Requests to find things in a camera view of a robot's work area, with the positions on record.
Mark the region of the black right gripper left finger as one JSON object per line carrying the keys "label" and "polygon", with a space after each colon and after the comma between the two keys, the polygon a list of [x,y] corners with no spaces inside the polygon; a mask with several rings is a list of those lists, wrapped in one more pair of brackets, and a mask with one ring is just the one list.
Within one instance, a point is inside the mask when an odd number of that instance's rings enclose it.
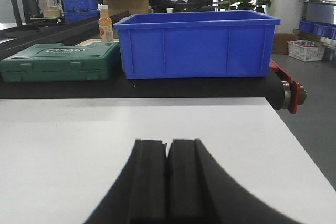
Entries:
{"label": "black right gripper left finger", "polygon": [[86,223],[166,223],[165,165],[162,141],[135,140],[124,168]]}

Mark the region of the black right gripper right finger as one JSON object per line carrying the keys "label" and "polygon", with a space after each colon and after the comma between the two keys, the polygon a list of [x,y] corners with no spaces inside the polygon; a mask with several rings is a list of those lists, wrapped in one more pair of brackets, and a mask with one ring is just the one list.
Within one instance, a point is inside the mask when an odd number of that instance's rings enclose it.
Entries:
{"label": "black right gripper right finger", "polygon": [[169,223],[295,223],[235,181],[199,139],[174,140],[167,160]]}

